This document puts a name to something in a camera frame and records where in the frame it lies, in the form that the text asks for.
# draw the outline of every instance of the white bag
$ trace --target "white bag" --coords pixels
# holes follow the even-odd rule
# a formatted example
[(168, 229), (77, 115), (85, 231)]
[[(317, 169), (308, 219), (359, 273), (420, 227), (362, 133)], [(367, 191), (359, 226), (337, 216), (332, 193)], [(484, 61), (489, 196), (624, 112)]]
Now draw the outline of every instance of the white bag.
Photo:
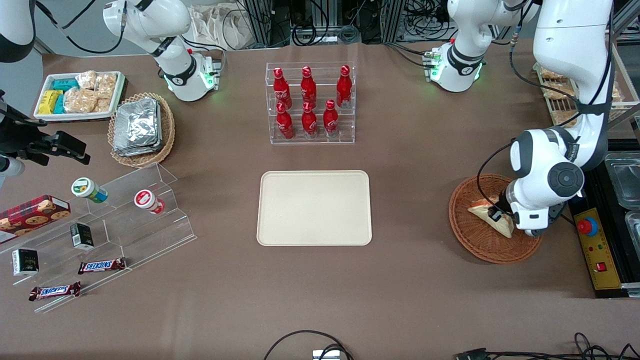
[[(227, 16), (232, 10), (238, 9), (242, 11), (234, 11)], [(240, 4), (194, 4), (189, 7), (189, 13), (191, 30), (196, 42), (222, 46), (227, 50), (240, 50), (254, 43), (249, 28), (249, 14)]]

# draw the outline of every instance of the clear acrylic rack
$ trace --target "clear acrylic rack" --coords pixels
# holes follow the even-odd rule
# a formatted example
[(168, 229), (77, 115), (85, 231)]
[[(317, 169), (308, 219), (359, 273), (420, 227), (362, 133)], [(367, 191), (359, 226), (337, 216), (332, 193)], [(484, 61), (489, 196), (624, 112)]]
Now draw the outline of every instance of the clear acrylic rack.
[[(322, 126), (324, 106), (328, 99), (335, 100), (336, 85), (340, 79), (340, 68), (343, 65), (351, 67), (351, 106), (349, 108), (337, 108), (338, 110), (338, 136), (328, 138)], [(314, 139), (306, 139), (302, 128), (302, 93), (300, 82), (302, 81), (302, 68), (311, 68), (316, 81), (317, 106), (314, 113), (317, 116), (318, 135)], [(273, 69), (281, 68), (284, 78), (289, 83), (293, 106), (289, 110), (296, 136), (287, 140), (278, 129), (276, 116), (276, 95), (273, 92)], [(269, 139), (274, 145), (308, 145), (326, 143), (355, 143), (356, 141), (356, 67), (353, 61), (329, 61), (329, 62), (300, 62), (300, 63), (267, 63), (265, 73), (265, 88), (267, 95), (267, 118), (269, 120)]]
[[(102, 185), (109, 192), (106, 202), (96, 204), (74, 197), (69, 201), (71, 215), (0, 245), (0, 263), (11, 268), (12, 251), (18, 248), (38, 252), (40, 270), (29, 277), (15, 276), (14, 285), (24, 288), (24, 301), (35, 287), (50, 287), (81, 282), (81, 295), (93, 291), (135, 268), (195, 240), (187, 215), (178, 208), (169, 184), (176, 181), (162, 165), (154, 163)], [(158, 215), (138, 208), (134, 195), (151, 190), (164, 201)], [(74, 223), (91, 228), (94, 248), (79, 250), (72, 246), (70, 226)], [(119, 271), (78, 275), (80, 262), (126, 258), (127, 268)], [(47, 312), (76, 299), (54, 297), (34, 302), (36, 312)]]

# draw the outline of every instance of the brown tabletop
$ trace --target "brown tabletop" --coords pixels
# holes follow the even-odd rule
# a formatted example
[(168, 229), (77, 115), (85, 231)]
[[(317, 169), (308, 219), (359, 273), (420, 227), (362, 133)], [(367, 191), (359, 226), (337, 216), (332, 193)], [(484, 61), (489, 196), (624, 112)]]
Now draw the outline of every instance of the brown tabletop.
[[(416, 45), (429, 49), (433, 44)], [(272, 146), (267, 61), (355, 60), (354, 145)], [(127, 95), (155, 92), (176, 119), (163, 165), (198, 236), (179, 249), (50, 313), (33, 313), (24, 289), (0, 277), (3, 359), (261, 359), (298, 329), (340, 338), (357, 359), (445, 359), (477, 347), (570, 351), (573, 333), (619, 350), (640, 337), (640, 301), (595, 300), (575, 229), (560, 221), (515, 265), (469, 254), (447, 218), (449, 196), (495, 149), (524, 129), (547, 127), (538, 88), (492, 47), (480, 79), (461, 94), (382, 45), (287, 47), (228, 54), (220, 90), (178, 101), (151, 56), (44, 56), (46, 74), (119, 70)], [(528, 73), (531, 43), (515, 54)], [(109, 155), (107, 123), (51, 125), (87, 143), (83, 166), (28, 163), (0, 192), (3, 208), (43, 193), (71, 197), (79, 176), (108, 182), (132, 169)], [(269, 170), (361, 169), (371, 182), (373, 239), (364, 247), (263, 247), (255, 239), (260, 177)], [(513, 176), (507, 154), (486, 170)], [(309, 359), (328, 341), (299, 335), (273, 359)]]

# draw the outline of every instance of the red bottle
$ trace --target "red bottle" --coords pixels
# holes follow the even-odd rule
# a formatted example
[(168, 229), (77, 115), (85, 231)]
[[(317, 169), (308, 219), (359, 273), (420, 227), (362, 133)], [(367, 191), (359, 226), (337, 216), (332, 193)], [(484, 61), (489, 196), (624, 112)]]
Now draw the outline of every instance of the red bottle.
[(311, 68), (305, 66), (302, 68), (302, 82), (300, 83), (302, 89), (302, 101), (311, 104), (311, 108), (316, 108), (316, 82), (311, 77)]
[(285, 104), (279, 102), (276, 105), (276, 110), (278, 110), (276, 121), (278, 122), (278, 128), (280, 129), (282, 136), (284, 136), (284, 138), (287, 140), (296, 136), (296, 132), (293, 129), (293, 123), (291, 122), (291, 115), (287, 113)]
[(335, 138), (338, 135), (338, 111), (335, 109), (335, 101), (331, 99), (326, 101), (323, 122), (326, 137)]
[(313, 139), (317, 136), (316, 127), (316, 114), (309, 102), (302, 104), (302, 109), (305, 111), (302, 114), (302, 128), (305, 130), (305, 138)]
[(350, 68), (348, 65), (343, 65), (340, 68), (340, 79), (338, 80), (337, 90), (338, 94), (336, 100), (339, 108), (349, 108), (351, 106), (351, 76), (349, 76)]
[(291, 101), (291, 92), (289, 91), (289, 84), (282, 75), (282, 69), (277, 67), (273, 69), (273, 92), (276, 93), (276, 99), (278, 102), (285, 104), (287, 110), (291, 109), (293, 102)]

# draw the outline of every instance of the small jar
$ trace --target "small jar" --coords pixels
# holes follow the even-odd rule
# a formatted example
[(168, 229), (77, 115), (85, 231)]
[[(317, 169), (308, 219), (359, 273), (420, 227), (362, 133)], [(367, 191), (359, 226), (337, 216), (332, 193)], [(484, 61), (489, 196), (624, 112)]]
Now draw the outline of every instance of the small jar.
[(88, 177), (81, 177), (78, 180), (74, 181), (74, 183), (71, 185), (71, 192), (74, 193), (75, 196), (86, 197), (96, 204), (104, 202), (109, 196), (107, 190), (103, 189), (100, 185), (98, 185), (95, 181), (89, 179)]
[(164, 201), (156, 198), (150, 190), (140, 190), (133, 198), (136, 206), (149, 211), (151, 214), (160, 214), (164, 210)]

